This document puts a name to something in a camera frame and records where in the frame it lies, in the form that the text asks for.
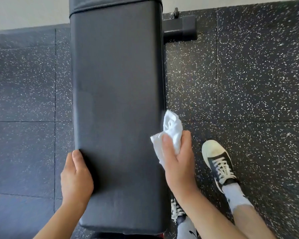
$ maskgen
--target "shoelace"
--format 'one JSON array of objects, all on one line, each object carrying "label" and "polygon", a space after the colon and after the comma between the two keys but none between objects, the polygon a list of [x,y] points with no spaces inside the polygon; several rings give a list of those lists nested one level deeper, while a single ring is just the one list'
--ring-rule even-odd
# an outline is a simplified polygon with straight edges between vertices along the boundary
[{"label": "shoelace", "polygon": [[179,205],[176,205],[176,201],[171,203],[171,218],[175,221],[177,217],[180,215],[185,215],[185,212],[182,210],[182,208],[179,207]]},{"label": "shoelace", "polygon": [[229,178],[237,178],[229,168],[227,161],[224,159],[225,158],[222,157],[213,160],[213,164],[216,167],[216,171],[218,172],[219,183],[221,183],[222,185]]}]

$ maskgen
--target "floor tile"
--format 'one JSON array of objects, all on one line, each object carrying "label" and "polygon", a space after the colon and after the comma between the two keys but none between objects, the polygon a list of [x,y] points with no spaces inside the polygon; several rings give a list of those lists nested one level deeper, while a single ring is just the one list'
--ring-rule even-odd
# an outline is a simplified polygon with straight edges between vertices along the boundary
[{"label": "floor tile", "polygon": [[53,216],[53,199],[0,195],[0,239],[32,239]]},{"label": "floor tile", "polygon": [[56,29],[56,44],[70,44],[71,34],[70,26]]},{"label": "floor tile", "polygon": [[299,122],[223,122],[218,140],[267,225],[299,238]]},{"label": "floor tile", "polygon": [[[196,16],[197,33],[217,31],[216,8],[179,12],[179,17],[189,15]],[[173,16],[170,13],[163,14],[164,20],[172,18]]]},{"label": "floor tile", "polygon": [[0,34],[0,49],[28,48],[55,44],[55,29],[24,30]]},{"label": "floor tile", "polygon": [[66,157],[74,149],[72,122],[55,125],[55,197],[62,198],[61,172],[63,171]]},{"label": "floor tile", "polygon": [[55,47],[0,50],[0,121],[54,121]]},{"label": "floor tile", "polygon": [[218,118],[299,120],[299,29],[220,32]]},{"label": "floor tile", "polygon": [[216,34],[166,46],[167,106],[183,121],[216,120]]},{"label": "floor tile", "polygon": [[0,122],[0,193],[54,196],[54,123]]},{"label": "floor tile", "polygon": [[219,31],[299,26],[299,0],[217,9]]},{"label": "floor tile", "polygon": [[230,210],[225,197],[219,192],[214,184],[210,169],[205,164],[201,147],[207,140],[217,140],[216,122],[192,122],[184,123],[184,130],[192,134],[192,146],[196,162],[196,180],[202,194],[212,202],[220,212],[230,218]]},{"label": "floor tile", "polygon": [[72,121],[72,67],[69,45],[56,46],[57,121]]},{"label": "floor tile", "polygon": [[[60,208],[61,204],[62,204],[62,199],[55,200],[55,205],[54,205],[55,211],[57,211]],[[83,238],[88,239],[91,238],[92,234],[93,234],[92,231],[89,231],[78,224],[74,229],[71,239],[83,239]]]}]

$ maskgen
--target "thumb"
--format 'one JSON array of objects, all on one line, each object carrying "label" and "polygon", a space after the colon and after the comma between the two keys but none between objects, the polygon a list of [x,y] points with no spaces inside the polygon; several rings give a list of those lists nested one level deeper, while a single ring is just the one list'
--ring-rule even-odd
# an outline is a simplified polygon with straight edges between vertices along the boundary
[{"label": "thumb", "polygon": [[163,154],[165,159],[165,166],[168,167],[169,164],[176,162],[176,156],[175,156],[175,149],[173,145],[173,141],[171,137],[167,134],[164,134],[162,137],[163,145]]},{"label": "thumb", "polygon": [[82,153],[80,150],[74,150],[72,153],[73,162],[75,165],[76,170],[86,169],[86,164],[84,162]]}]

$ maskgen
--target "white sock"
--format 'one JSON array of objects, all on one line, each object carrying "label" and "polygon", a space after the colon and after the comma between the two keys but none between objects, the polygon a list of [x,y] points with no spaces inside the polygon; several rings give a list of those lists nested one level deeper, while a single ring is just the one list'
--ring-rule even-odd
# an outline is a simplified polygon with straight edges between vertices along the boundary
[{"label": "white sock", "polygon": [[227,198],[231,213],[239,205],[253,205],[245,197],[244,193],[241,191],[239,184],[233,183],[230,185],[225,185],[222,187],[222,190]]},{"label": "white sock", "polygon": [[177,227],[177,239],[197,239],[195,226],[188,216]]}]

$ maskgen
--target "black sneaker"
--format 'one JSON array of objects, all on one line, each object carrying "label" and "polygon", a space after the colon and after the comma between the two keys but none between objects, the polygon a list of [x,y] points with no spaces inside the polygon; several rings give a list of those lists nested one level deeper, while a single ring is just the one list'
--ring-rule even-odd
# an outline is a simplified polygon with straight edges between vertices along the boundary
[{"label": "black sneaker", "polygon": [[207,166],[211,169],[216,186],[221,193],[224,185],[239,183],[227,151],[215,140],[204,142],[201,152]]},{"label": "black sneaker", "polygon": [[176,199],[171,199],[171,218],[179,225],[186,219],[186,213]]}]

